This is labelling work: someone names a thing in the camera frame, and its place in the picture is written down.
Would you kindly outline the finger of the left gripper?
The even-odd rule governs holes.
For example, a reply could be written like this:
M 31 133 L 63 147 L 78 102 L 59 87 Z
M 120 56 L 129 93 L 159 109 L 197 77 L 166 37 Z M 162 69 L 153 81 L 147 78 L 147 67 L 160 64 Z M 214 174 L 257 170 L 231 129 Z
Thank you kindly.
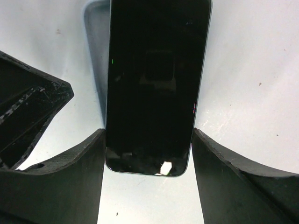
M 21 165 L 73 96 L 68 82 L 1 52 L 0 167 Z

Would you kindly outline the translucent blue phone case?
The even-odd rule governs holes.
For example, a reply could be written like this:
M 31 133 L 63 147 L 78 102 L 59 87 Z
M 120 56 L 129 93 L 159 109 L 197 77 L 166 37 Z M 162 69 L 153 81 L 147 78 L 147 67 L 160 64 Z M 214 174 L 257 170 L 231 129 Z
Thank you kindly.
M 109 0 L 90 0 L 83 9 L 85 42 L 99 99 L 100 117 L 104 126 L 107 119 L 110 11 L 111 1 Z

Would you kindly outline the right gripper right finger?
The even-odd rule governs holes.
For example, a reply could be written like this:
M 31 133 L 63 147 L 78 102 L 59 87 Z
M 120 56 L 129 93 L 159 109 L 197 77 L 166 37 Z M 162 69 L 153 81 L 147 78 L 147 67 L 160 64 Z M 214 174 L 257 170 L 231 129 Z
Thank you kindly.
M 252 161 L 199 129 L 192 156 L 206 224 L 298 223 L 298 174 Z

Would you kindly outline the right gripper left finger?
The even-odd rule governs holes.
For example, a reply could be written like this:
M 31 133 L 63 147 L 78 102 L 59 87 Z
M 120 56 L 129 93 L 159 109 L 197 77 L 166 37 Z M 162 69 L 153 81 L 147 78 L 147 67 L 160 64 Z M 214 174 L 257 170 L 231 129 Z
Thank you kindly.
M 3 224 L 95 224 L 98 221 L 105 131 L 23 171 L 0 171 Z

